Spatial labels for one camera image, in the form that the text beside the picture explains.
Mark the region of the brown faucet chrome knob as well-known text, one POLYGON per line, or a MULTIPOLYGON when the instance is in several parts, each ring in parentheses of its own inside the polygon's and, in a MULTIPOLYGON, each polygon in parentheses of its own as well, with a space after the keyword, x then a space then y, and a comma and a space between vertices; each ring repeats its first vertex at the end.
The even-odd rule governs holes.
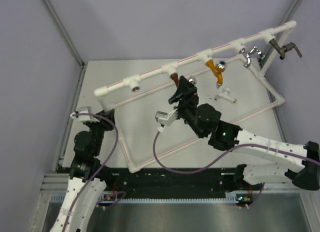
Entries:
MULTIPOLYGON (((173 80, 175 86, 178 88, 179 82, 180 82, 178 74, 177 74, 177 73, 173 73, 173 74, 170 75, 170 78, 173 80)), ((192 76, 192 75, 190 75, 190 76, 187 78, 187 80, 188 80, 190 83, 192 83, 193 85, 196 85, 196 84, 197 84, 196 78, 195 78, 194 76, 192 76)))

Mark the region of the white pipe frame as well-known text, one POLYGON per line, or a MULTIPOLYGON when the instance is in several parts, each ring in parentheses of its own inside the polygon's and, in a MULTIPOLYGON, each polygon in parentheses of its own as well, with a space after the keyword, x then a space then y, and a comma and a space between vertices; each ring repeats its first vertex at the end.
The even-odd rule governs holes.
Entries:
POLYGON ((105 97, 108 94, 121 88, 130 88, 130 90, 135 93, 140 90, 140 83, 142 81, 148 80, 161 74, 166 74, 169 78, 171 78, 171 85, 175 84, 177 88, 182 88, 183 90, 182 92, 178 93, 179 101, 194 101, 196 99, 196 87, 191 82, 182 83, 181 78, 178 76, 178 69, 195 62, 202 62, 206 66, 206 68, 200 70, 198 73, 202 74, 206 71, 212 71, 213 75, 217 79, 216 87, 220 88, 223 85, 222 73, 225 71, 227 64, 225 62, 215 63, 212 56, 220 52, 235 50, 237 54, 227 59, 227 61, 243 61, 244 67, 246 69, 249 69, 253 73, 256 79, 262 83, 262 85, 275 99, 269 105, 256 110, 251 114, 239 118, 239 121, 244 121, 246 119, 252 118, 255 115, 280 106, 285 102, 285 99, 267 82, 265 74, 277 54, 279 54, 280 58, 283 60, 286 53, 294 49, 294 43, 291 42, 289 44, 285 44, 285 41, 288 38, 289 34, 294 30, 296 25, 296 21, 291 20, 277 27, 260 31, 254 35, 230 41, 229 43, 221 45, 219 47, 200 51, 195 55, 181 59, 179 61, 167 63, 162 65, 161 67, 147 71, 145 73, 136 74, 124 78, 123 80, 112 85, 99 87, 94 90, 94 95, 104 110, 114 109, 117 107, 116 104, 106 103, 105 97), (246 52, 246 44, 257 40, 263 40, 266 44, 270 44, 272 46, 273 51, 268 56, 268 58, 265 58, 261 50, 256 46, 253 47, 249 52, 246 52))

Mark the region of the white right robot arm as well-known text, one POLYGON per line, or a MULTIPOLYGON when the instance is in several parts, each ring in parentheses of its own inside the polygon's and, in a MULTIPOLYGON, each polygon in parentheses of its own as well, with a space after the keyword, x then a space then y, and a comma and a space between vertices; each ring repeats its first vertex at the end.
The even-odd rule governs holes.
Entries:
POLYGON ((291 144, 253 134, 238 125, 221 120, 222 114, 208 103, 199 104, 198 89, 191 79, 179 78, 177 89, 168 100, 175 106, 176 118, 183 119, 198 138, 219 151, 235 151, 270 161, 264 165, 241 164, 233 177, 239 190, 260 183, 292 182, 300 189, 320 189, 320 146, 309 141, 291 144))

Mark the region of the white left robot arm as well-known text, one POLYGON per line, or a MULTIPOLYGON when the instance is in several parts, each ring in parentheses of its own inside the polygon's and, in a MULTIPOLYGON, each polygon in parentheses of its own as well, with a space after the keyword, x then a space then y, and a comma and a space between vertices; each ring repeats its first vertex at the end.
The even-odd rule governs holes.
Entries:
POLYGON ((105 132, 115 130, 115 111, 92 113, 82 107, 70 114, 89 128, 74 137, 72 160, 67 190, 52 232, 85 232, 103 190, 114 183, 110 168, 98 159, 105 132))

